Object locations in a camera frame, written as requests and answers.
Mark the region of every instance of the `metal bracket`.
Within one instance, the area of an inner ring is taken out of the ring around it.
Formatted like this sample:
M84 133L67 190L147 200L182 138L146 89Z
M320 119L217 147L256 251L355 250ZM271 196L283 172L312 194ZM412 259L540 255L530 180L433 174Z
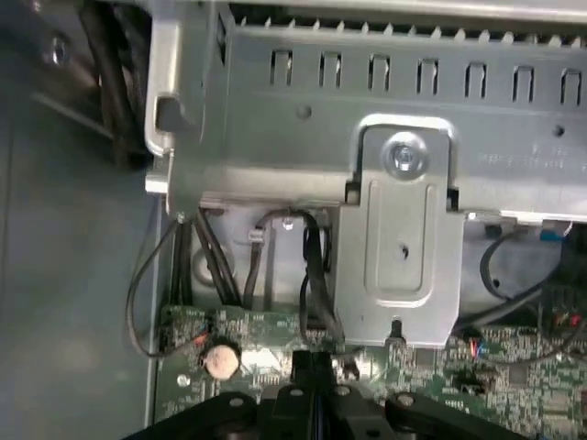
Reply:
M335 224L347 340L382 344L399 319L409 344L443 346L458 316L464 225L447 211L451 125L371 115L357 133L360 206L341 207Z

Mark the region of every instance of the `green circuit board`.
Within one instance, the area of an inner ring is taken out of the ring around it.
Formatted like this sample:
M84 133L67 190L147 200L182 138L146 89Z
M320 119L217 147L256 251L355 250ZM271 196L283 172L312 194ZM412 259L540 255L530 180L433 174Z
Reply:
M194 307L170 306L162 316L162 337L168 344L191 338L208 317L214 322L215 335L237 344L242 358L240 370L227 381L213 380L205 372L200 346L191 346L160 361L156 422L222 391L242 391L259 399L266 386L288 382L292 352L305 348L299 336L298 317L292 313L257 313L232 307L207 313ZM550 344L531 329L487 327L482 334L482 357L513 360L550 350ZM310 336L318 344L331 345L323 332ZM383 402L390 392L415 391L532 438L543 435L548 439L576 440L587 435L585 362L560 356L530 367L488 368L473 357L469 345L454 337L439 350L367 347L356 360L360 380L354 386L378 402ZM334 368L339 381L345 381L336 361ZM487 369L493 381L484 394L463 392L455 386L455 377L461 372Z

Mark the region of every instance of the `electronic component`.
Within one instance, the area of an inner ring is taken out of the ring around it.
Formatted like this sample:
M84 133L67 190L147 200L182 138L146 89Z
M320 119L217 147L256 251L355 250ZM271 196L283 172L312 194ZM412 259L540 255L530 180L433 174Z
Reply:
M240 367L240 351L227 339L219 338L202 354L202 366L213 379L228 380Z
M464 368L452 378L452 386L473 396L484 396L495 391L498 372L495 368Z
M587 316L585 265L587 226L575 225L562 244L559 269L544 288L541 297L542 331L550 337L567 337ZM578 336L587 340L587 331Z
M415 365L420 369L432 369L436 350L431 348L417 348L415 350Z
M528 383L528 366L510 366L508 378L511 387L525 387Z
M197 333L206 313L195 307L172 306L163 309L161 316L172 325L170 344L178 346ZM196 345L166 359L158 369L155 420L219 392L242 391L258 399L265 387L289 382L292 352L305 347L297 313L260 313L227 307L217 310L211 318L215 323L211 337L225 336L240 347L240 369L229 380L212 379L199 362L203 349ZM527 328L484 327L473 336L482 341L482 358L531 358L551 349L548 341L537 337L536 330ZM316 350L332 347L324 330L312 331L311 338L316 341ZM585 351L587 343L581 342L578 348ZM557 440L576 440L583 431L581 390L587 383L584 362L553 358L531 368L497 368L496 374L494 368L471 356L470 340L454 336L443 349L399 344L360 350L345 346L344 352L354 353L360 378L356 382L345 366L345 358L335 357L337 380L357 383L377 402L385 400L390 392L415 391L528 437L541 434ZM190 387L178 386L181 374L189 375ZM464 384L460 388L465 392L455 387L459 382Z

